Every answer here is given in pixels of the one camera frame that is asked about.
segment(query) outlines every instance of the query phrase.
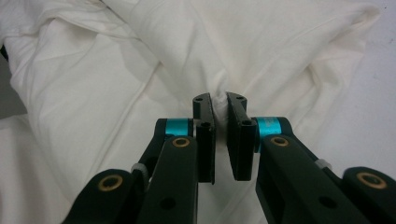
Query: white bedsheet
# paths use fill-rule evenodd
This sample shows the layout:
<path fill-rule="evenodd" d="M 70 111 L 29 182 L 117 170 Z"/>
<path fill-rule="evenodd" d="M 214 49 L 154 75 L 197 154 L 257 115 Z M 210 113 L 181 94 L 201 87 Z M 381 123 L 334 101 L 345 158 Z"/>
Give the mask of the white bedsheet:
<path fill-rule="evenodd" d="M 113 10 L 0 1 L 0 44 L 28 110 L 0 122 L 1 223 L 60 222 L 95 174 L 131 168 L 156 119 L 191 117 L 207 91 L 221 127 L 234 91 L 250 116 L 285 116 L 314 146 L 378 17 L 348 1 L 105 2 Z M 265 223 L 254 181 L 233 181 L 221 142 L 216 175 L 200 185 L 199 223 Z"/>

